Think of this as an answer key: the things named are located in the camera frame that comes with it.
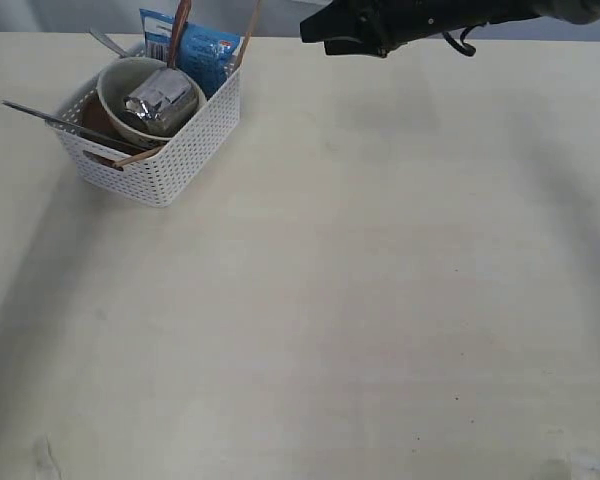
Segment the white table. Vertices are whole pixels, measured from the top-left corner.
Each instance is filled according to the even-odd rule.
[[[0,480],[44,434],[65,480],[600,460],[600,44],[476,43],[254,40],[242,124],[165,210],[0,106]],[[111,58],[0,34],[0,99],[52,111]]]

